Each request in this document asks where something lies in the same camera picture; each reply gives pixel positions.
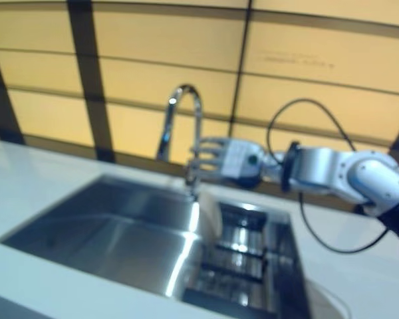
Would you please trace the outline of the dark robot right hand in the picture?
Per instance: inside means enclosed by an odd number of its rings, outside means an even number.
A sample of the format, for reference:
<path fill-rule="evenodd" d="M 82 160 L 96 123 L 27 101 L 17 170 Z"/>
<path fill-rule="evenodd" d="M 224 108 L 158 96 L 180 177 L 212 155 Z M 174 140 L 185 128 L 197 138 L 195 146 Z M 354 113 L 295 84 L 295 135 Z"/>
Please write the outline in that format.
<path fill-rule="evenodd" d="M 196 179 L 214 180 L 251 189 L 261 183 L 265 150 L 254 142 L 209 136 L 191 148 L 194 157 L 188 164 Z"/>

